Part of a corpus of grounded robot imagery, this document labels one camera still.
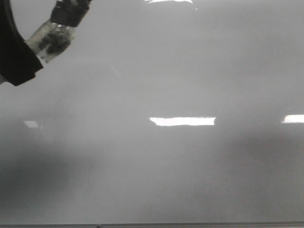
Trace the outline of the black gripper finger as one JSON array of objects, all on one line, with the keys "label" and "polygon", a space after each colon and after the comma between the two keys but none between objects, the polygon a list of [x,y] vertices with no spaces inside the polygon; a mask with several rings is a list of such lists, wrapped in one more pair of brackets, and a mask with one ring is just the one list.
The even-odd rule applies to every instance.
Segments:
[{"label": "black gripper finger", "polygon": [[36,54],[20,35],[9,0],[0,2],[0,76],[19,86],[43,68]]}]

